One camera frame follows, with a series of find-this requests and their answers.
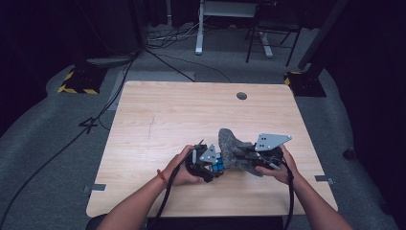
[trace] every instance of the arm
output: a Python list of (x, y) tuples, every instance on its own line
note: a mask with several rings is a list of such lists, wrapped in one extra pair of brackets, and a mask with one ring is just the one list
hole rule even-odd
[[(281, 149), (287, 165), (293, 172), (293, 188), (304, 207), (311, 229), (352, 229), (349, 223), (301, 176), (290, 152), (284, 146), (281, 146)], [(284, 166), (280, 171), (270, 171), (260, 166), (257, 166), (256, 170), (264, 175), (274, 176), (280, 182), (287, 184), (287, 169)]]
[[(162, 171), (167, 180), (173, 169), (192, 149), (193, 146), (186, 146), (180, 154), (175, 155), (168, 163)], [(189, 174), (186, 168), (182, 166), (173, 181), (173, 185), (202, 181), (202, 178)], [(140, 229), (155, 199), (166, 188), (166, 184), (159, 175), (154, 176), (147, 184), (114, 207), (98, 229)]]

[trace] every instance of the chair leg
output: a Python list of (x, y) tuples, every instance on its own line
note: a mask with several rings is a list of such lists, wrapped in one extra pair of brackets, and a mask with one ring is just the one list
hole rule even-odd
[(251, 30), (252, 30), (252, 28), (250, 27), (250, 28), (248, 29), (248, 31), (247, 31), (247, 34), (245, 35), (245, 40), (247, 40), (248, 34), (251, 32)]
[(286, 39), (290, 36), (290, 33), (291, 32), (289, 32), (289, 33), (287, 33), (287, 35), (284, 37), (284, 39), (281, 41), (281, 45), (286, 41)]
[(299, 35), (301, 34), (301, 30), (302, 30), (302, 28), (297, 31), (295, 41), (293, 42), (292, 50), (290, 51), (289, 58), (287, 59), (287, 63), (285, 65), (286, 67), (289, 66), (289, 62), (290, 62), (290, 59), (292, 58), (293, 51), (295, 51), (296, 42), (298, 41)]
[(251, 32), (250, 46), (248, 47), (247, 59), (245, 60), (245, 62), (247, 62), (247, 63), (248, 63), (248, 59), (250, 58), (251, 48), (253, 47), (255, 28), (256, 28), (256, 27), (253, 27), (252, 32)]

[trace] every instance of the wooden table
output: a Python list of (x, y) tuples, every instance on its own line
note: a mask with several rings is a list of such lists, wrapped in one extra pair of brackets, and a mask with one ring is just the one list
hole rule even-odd
[[(246, 100), (237, 93), (247, 95)], [(229, 128), (241, 141), (255, 143), (260, 133), (291, 135), (285, 145), (299, 171), (335, 209), (304, 121), (286, 85), (128, 81), (101, 160), (87, 214), (108, 213), (163, 169), (187, 144), (218, 147), (218, 131)], [(152, 206), (157, 213), (164, 193)], [(286, 185), (230, 169), (213, 182), (172, 187), (163, 217), (279, 216), (289, 209)], [(294, 214), (304, 214), (295, 200)]]

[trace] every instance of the black cable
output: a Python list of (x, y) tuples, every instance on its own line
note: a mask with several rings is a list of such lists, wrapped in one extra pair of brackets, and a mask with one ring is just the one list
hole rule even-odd
[(286, 230), (289, 227), (290, 221), (292, 220), (292, 216), (293, 216), (293, 206), (294, 206), (294, 202), (295, 202), (295, 197), (293, 194), (293, 172), (290, 170), (289, 166), (287, 165), (287, 163), (284, 161), (281, 161), (281, 163), (286, 167), (287, 169), (287, 178), (288, 178), (288, 185), (289, 185), (289, 199), (290, 199), (290, 205), (289, 205), (289, 214), (287, 215), (287, 220), (286, 223), (284, 224), (284, 230)]
[(161, 60), (164, 64), (166, 64), (169, 68), (175, 70), (176, 72), (178, 72), (179, 74), (185, 76), (187, 79), (189, 79), (192, 82), (195, 82), (195, 80), (191, 79), (189, 76), (187, 76), (186, 74), (182, 73), (180, 70), (176, 69), (175, 67), (171, 66), (170, 64), (168, 64), (167, 62), (165, 62), (164, 60), (162, 60), (160, 57), (158, 57), (157, 55), (155, 55), (154, 53), (152, 53), (149, 49), (146, 49), (146, 51), (150, 54), (152, 54), (154, 57), (156, 57), (157, 59)]
[(150, 44), (150, 40), (148, 40), (147, 41), (147, 47), (149, 49), (168, 48), (169, 46), (171, 46), (173, 43), (175, 43), (177, 41), (184, 41), (184, 40), (187, 40), (187, 39), (191, 38), (192, 36), (195, 36), (196, 34), (186, 35), (190, 30), (191, 29), (189, 29), (186, 33), (181, 34), (181, 35), (179, 33), (177, 33), (177, 34), (173, 34), (173, 35), (168, 36), (168, 38), (163, 38), (161, 45), (152, 45), (152, 44)]
[(188, 154), (186, 154), (186, 156), (179, 162), (179, 164), (173, 169), (172, 173), (170, 174), (168, 185), (167, 185), (167, 190), (166, 190), (165, 196), (164, 196), (164, 200), (162, 200), (161, 207), (159, 208), (159, 211), (156, 214), (154, 220), (152, 221), (151, 224), (149, 224), (147, 226), (147, 230), (153, 229), (153, 227), (156, 225), (159, 218), (161, 217), (162, 212), (164, 211), (165, 205), (167, 204), (167, 201), (168, 201), (168, 198), (169, 198), (170, 189), (172, 188), (173, 180), (175, 179), (176, 175), (179, 173), (179, 170), (180, 170), (180, 167), (182, 166), (182, 164), (185, 163), (186, 158), (188, 158), (195, 149), (196, 149), (196, 146), (194, 146), (194, 148), (190, 152), (188, 152)]
[(149, 44), (149, 40), (147, 40), (147, 47), (149, 49), (159, 49), (159, 48), (167, 48), (168, 46), (164, 47), (164, 45), (169, 42), (173, 37), (177, 37), (179, 34), (179, 29), (177, 30), (177, 32), (175, 34), (171, 34), (169, 35), (173, 30), (170, 30), (166, 35), (164, 35), (164, 38), (161, 40), (161, 45), (151, 45)]
[(102, 127), (104, 127), (104, 129), (107, 129), (108, 131), (110, 131), (110, 128), (108, 128), (108, 127), (106, 127), (106, 126), (104, 126), (103, 124), (102, 124), (102, 120), (101, 120), (101, 118), (99, 117), (99, 124), (102, 126)]
[(86, 12), (84, 11), (83, 7), (80, 5), (80, 2), (78, 0), (75, 0), (76, 4), (78, 5), (81, 14), (84, 16), (84, 18), (86, 19), (88, 25), (90, 26), (90, 28), (93, 31), (93, 34), (96, 36), (96, 38), (101, 42), (101, 44), (109, 51), (111, 51), (112, 53), (116, 54), (116, 55), (124, 55), (124, 56), (128, 56), (128, 55), (133, 55), (135, 53), (137, 53), (137, 49), (134, 52), (131, 53), (120, 53), (115, 51), (114, 49), (111, 49), (103, 40), (102, 38), (99, 36), (98, 32), (96, 31), (96, 28), (93, 26), (92, 22), (90, 21), (89, 17), (87, 16)]
[[(136, 53), (140, 53), (142, 51), (142, 49), (138, 49), (136, 51)], [(117, 61), (109, 61), (106, 63), (96, 63), (96, 62), (89, 62), (91, 65), (99, 67), (99, 68), (104, 68), (104, 69), (110, 69), (110, 68), (115, 68), (115, 67), (119, 67), (122, 65), (127, 65), (129, 62), (131, 62), (132, 59), (134, 59), (135, 54), (128, 56), (127, 59), (123, 59), (123, 60), (117, 60)]]
[(84, 128), (75, 138), (73, 138), (67, 145), (65, 145), (65, 146), (64, 146), (60, 151), (58, 151), (54, 156), (52, 156), (49, 160), (47, 160), (44, 164), (42, 164), (42, 166), (39, 167), (39, 168), (30, 176), (30, 178), (28, 178), (28, 179), (24, 182), (24, 184), (18, 189), (18, 191), (14, 194), (14, 196), (12, 197), (11, 201), (9, 202), (9, 204), (8, 204), (8, 206), (7, 206), (7, 208), (6, 208), (6, 211), (5, 211), (4, 214), (3, 214), (3, 217), (1, 218), (1, 221), (0, 221), (0, 229), (3, 228), (4, 222), (6, 221), (6, 217), (7, 217), (7, 214), (9, 213), (9, 211), (10, 211), (10, 208), (12, 207), (12, 205), (14, 204), (15, 200), (18, 198), (18, 196), (20, 195), (20, 193), (21, 193), (21, 192), (24, 190), (24, 188), (28, 185), (28, 183), (30, 183), (30, 182), (33, 180), (33, 178), (34, 178), (37, 174), (39, 174), (50, 162), (52, 162), (55, 158), (57, 158), (59, 155), (61, 155), (61, 154), (62, 154), (66, 149), (68, 149), (76, 140), (78, 140), (78, 138), (81, 136), (81, 134), (83, 134), (89, 127), (91, 127), (91, 126), (100, 118), (100, 116), (107, 110), (107, 108), (108, 108), (111, 104), (113, 104), (113, 102), (114, 102), (114, 101), (116, 100), (116, 98), (118, 97), (119, 92), (120, 92), (120, 91), (122, 90), (122, 88), (123, 88), (123, 85), (124, 85), (124, 83), (125, 83), (125, 79), (126, 79), (126, 76), (127, 76), (127, 74), (128, 74), (129, 68), (131, 67), (132, 63), (134, 62), (134, 60), (136, 59), (137, 56), (138, 56), (138, 55), (134, 56), (134, 59), (132, 59), (131, 62), (126, 66), (126, 71), (125, 71), (125, 74), (124, 74), (124, 77), (123, 77), (123, 81), (122, 81), (122, 83), (121, 83), (119, 89), (117, 90), (115, 96), (104, 106), (104, 108), (101, 110), (101, 112), (99, 113), (99, 115), (98, 115), (95, 119), (92, 119), (91, 122), (90, 122), (90, 124), (89, 124), (87, 127), (85, 127), (85, 128)]
[(223, 73), (223, 72), (221, 72), (221, 71), (219, 71), (218, 69), (215, 69), (215, 68), (213, 68), (213, 67), (210, 67), (210, 66), (207, 66), (207, 65), (204, 65), (204, 64), (200, 64), (200, 63), (197, 63), (197, 62), (193, 62), (193, 61), (189, 61), (189, 60), (185, 60), (185, 59), (182, 59), (182, 58), (178, 58), (178, 57), (171, 57), (171, 56), (167, 56), (167, 55), (159, 55), (159, 54), (155, 54), (156, 56), (163, 56), (163, 57), (167, 57), (167, 58), (172, 58), (172, 59), (178, 59), (178, 60), (182, 60), (182, 61), (185, 61), (185, 62), (187, 62), (187, 63), (191, 63), (191, 64), (195, 64), (195, 65), (200, 65), (200, 66), (203, 66), (203, 67), (206, 67), (206, 68), (209, 68), (209, 69), (212, 69), (212, 70), (215, 70), (215, 71), (217, 71), (218, 73), (220, 73), (224, 78), (226, 78), (227, 80), (228, 80), (228, 82), (229, 83), (231, 83), (231, 80)]

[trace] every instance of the mechanical part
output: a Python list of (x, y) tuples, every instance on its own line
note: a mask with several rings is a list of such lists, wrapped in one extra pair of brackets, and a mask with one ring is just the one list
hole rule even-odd
[(195, 176), (200, 176), (209, 183), (214, 177), (224, 173), (221, 155), (215, 152), (214, 145), (196, 145), (192, 154), (185, 159), (186, 169)]
[(249, 159), (254, 166), (262, 166), (269, 170), (280, 170), (283, 152), (281, 144), (292, 140), (289, 135), (265, 134), (258, 137), (255, 145), (247, 148), (245, 159)]

